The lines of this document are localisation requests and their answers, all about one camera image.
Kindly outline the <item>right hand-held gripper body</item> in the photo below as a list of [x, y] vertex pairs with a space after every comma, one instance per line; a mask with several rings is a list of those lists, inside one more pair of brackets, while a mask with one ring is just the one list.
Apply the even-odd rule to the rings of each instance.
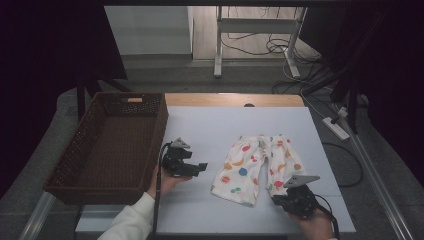
[[281, 207], [286, 212], [301, 218], [312, 216], [318, 208], [318, 201], [307, 184], [319, 179], [319, 176], [292, 175], [287, 182], [283, 184], [288, 198], [282, 199], [283, 206]]

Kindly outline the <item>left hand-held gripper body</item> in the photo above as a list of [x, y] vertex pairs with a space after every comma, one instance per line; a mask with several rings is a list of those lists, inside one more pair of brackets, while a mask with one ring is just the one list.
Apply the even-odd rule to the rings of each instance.
[[185, 151], [190, 151], [190, 145], [184, 142], [181, 138], [177, 138], [168, 144], [167, 151], [162, 158], [162, 167], [173, 176], [198, 176], [199, 172], [194, 169], [195, 165], [186, 164], [182, 154]]

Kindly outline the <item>white fruit-print pants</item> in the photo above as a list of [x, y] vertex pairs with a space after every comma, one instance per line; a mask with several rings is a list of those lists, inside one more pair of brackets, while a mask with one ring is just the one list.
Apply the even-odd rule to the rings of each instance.
[[267, 185], [270, 196], [286, 195], [284, 184], [293, 175], [305, 175], [303, 163], [284, 135], [242, 136], [230, 148], [223, 168], [217, 173], [211, 193], [235, 203], [254, 206], [259, 194], [259, 176], [267, 162]]

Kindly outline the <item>brown woven basket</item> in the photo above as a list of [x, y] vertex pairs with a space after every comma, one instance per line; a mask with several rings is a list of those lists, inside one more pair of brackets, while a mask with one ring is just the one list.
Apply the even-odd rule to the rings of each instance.
[[133, 204], [149, 188], [168, 111], [163, 93], [98, 93], [44, 190], [67, 205]]

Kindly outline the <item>person's left hand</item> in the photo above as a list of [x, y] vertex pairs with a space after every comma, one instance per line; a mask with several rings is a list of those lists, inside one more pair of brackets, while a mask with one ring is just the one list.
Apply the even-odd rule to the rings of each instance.
[[161, 171], [161, 190], [160, 190], [160, 193], [162, 195], [166, 195], [167, 193], [172, 191], [177, 184], [191, 180], [191, 177], [187, 177], [187, 176], [173, 177], [173, 176], [169, 175], [168, 173], [166, 173], [163, 169], [159, 168], [158, 165], [156, 165], [154, 170], [153, 170], [153, 173], [152, 173], [150, 186], [147, 190], [147, 193], [153, 199], [156, 198], [158, 171]]

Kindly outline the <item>person's right hand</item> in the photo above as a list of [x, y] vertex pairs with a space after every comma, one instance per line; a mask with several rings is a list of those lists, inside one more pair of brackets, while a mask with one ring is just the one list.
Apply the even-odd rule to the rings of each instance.
[[332, 223], [321, 210], [316, 210], [309, 218], [301, 218], [289, 213], [290, 218], [303, 230], [308, 240], [333, 240]]

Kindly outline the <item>white power strip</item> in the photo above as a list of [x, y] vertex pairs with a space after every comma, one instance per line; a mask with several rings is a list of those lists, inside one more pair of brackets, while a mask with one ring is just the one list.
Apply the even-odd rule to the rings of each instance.
[[341, 141], [345, 141], [350, 138], [350, 135], [338, 125], [336, 119], [326, 117], [322, 120], [323, 124], [333, 132]]

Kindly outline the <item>black metal stand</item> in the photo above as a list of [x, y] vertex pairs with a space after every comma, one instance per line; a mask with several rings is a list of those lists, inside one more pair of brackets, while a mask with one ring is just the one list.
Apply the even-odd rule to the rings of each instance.
[[[120, 84], [115, 79], [102, 77], [101, 81], [112, 86], [113, 88], [122, 91], [130, 92], [130, 89]], [[77, 91], [77, 109], [78, 109], [78, 120], [81, 120], [85, 114], [86, 102], [85, 92], [88, 92], [93, 97], [97, 92], [101, 92], [102, 89], [99, 84], [99, 80], [91, 80], [88, 77], [79, 76], [76, 78], [76, 91]]]
[[328, 86], [330, 83], [336, 82], [335, 89], [330, 94], [330, 100], [332, 103], [337, 103], [342, 102], [345, 97], [347, 97], [348, 129], [352, 130], [354, 134], [358, 133], [356, 116], [359, 87], [356, 72], [367, 50], [367, 46], [371, 42], [384, 17], [385, 14], [383, 12], [377, 11], [365, 24], [364, 29], [359, 33], [359, 36], [353, 40], [352, 46], [347, 50], [344, 65], [340, 70], [336, 71], [332, 76], [314, 84], [312, 87], [301, 91], [303, 96], [308, 96]]

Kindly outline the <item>white cabinet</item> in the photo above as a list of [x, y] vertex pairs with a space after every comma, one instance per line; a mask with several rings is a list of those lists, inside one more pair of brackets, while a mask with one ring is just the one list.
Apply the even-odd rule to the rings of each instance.
[[189, 6], [105, 6], [121, 55], [190, 55], [193, 11]]

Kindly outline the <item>dark curtain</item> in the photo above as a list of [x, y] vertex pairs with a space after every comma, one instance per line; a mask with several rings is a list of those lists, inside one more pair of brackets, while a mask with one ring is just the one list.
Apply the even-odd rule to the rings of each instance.
[[103, 0], [0, 0], [0, 198], [27, 164], [58, 97], [126, 71]]
[[301, 39], [343, 74], [332, 100], [365, 95], [371, 123], [424, 187], [424, 0], [310, 7]]

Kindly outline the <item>aluminium rail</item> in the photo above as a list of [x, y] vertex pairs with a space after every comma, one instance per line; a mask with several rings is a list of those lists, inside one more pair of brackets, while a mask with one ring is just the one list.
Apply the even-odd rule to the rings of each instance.
[[37, 240], [56, 198], [43, 192], [18, 240]]
[[376, 194], [377, 199], [379, 200], [379, 203], [384, 208], [385, 214], [398, 240], [414, 240], [413, 234], [410, 231], [403, 214], [375, 168], [359, 135], [353, 131], [347, 123], [344, 123], [344, 126], [351, 137], [351, 145], [359, 156], [364, 172], [374, 190], [374, 193]]

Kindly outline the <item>white metal desk frame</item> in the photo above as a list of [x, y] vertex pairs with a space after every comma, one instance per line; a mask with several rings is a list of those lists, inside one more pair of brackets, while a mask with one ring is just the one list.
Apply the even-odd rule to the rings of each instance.
[[293, 19], [244, 19], [223, 18], [222, 7], [217, 7], [217, 33], [214, 59], [214, 77], [222, 76], [222, 34], [223, 33], [256, 33], [256, 34], [289, 34], [288, 46], [283, 51], [286, 63], [293, 78], [299, 78], [300, 73], [295, 64], [295, 45], [303, 24], [307, 8], [301, 7]]

